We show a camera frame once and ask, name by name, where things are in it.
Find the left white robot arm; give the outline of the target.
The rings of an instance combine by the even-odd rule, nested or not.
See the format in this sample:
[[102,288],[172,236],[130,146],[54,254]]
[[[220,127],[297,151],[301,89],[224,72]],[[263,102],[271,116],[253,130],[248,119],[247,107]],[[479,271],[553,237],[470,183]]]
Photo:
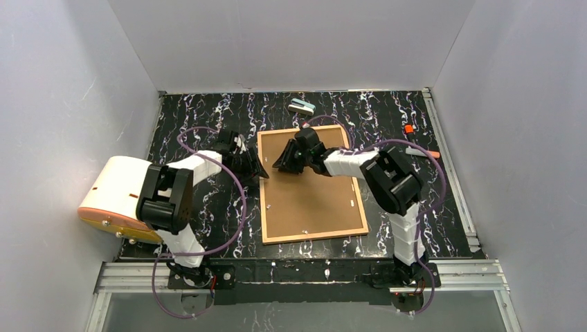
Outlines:
[[254,146],[236,131],[219,129],[210,149],[167,165],[148,165],[136,205],[136,216],[162,238],[176,265],[198,268],[208,255],[190,226],[193,188],[225,171],[239,191],[268,178]]

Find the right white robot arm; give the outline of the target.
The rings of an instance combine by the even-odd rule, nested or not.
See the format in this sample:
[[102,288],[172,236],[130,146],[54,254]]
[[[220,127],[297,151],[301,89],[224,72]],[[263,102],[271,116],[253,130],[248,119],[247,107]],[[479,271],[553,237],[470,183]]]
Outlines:
[[375,201],[388,213],[395,238],[393,257],[407,266],[424,261],[426,249],[417,217],[424,183],[395,147],[367,152],[327,148],[317,131],[308,127],[289,139],[272,167],[290,174],[301,174],[310,167],[322,176],[364,180]]

